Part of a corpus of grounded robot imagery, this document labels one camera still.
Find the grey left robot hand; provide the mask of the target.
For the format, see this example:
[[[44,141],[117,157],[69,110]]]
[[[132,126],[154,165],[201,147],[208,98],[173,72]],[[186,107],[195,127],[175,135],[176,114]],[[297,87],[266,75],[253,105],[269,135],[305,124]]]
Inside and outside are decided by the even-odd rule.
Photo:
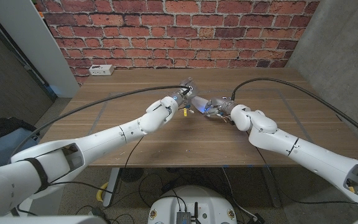
[[[187,86],[187,88],[179,88],[171,97],[177,102],[178,106],[184,107],[191,104],[191,100],[199,93],[199,88],[191,77],[183,80],[180,86]]]

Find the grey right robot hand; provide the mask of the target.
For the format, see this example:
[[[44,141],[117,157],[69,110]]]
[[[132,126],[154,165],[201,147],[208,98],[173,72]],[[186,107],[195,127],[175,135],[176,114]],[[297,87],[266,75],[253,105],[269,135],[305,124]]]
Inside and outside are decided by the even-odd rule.
[[[204,106],[201,107],[201,112],[205,116],[220,116],[222,118],[229,117],[231,111],[237,104],[226,97],[214,97],[206,102]]]

